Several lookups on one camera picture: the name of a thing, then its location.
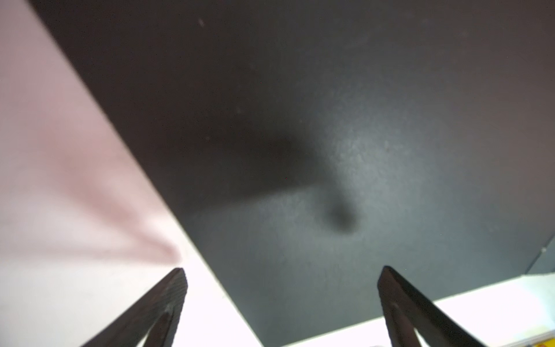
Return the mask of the white black file folder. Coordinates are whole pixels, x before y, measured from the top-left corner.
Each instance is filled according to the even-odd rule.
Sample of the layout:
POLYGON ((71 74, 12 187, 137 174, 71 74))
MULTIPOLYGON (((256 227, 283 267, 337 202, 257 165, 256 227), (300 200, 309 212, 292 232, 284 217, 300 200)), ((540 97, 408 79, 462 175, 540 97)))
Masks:
POLYGON ((34 1, 265 346, 525 273, 554 235, 553 1, 34 1))

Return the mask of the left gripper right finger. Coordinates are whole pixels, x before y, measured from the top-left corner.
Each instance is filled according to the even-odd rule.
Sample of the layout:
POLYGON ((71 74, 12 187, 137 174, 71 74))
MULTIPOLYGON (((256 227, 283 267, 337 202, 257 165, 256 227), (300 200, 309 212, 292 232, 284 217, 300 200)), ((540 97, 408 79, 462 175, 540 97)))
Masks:
POLYGON ((482 346, 393 267, 382 269, 377 283, 393 346, 482 346))

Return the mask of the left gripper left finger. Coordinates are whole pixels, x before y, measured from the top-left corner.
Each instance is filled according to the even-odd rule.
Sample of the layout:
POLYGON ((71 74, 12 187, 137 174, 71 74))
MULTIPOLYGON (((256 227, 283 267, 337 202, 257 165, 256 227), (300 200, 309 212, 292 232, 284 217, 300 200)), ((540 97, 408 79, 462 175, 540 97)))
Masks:
POLYGON ((86 346, 172 346, 188 289, 184 269, 176 267, 86 346))

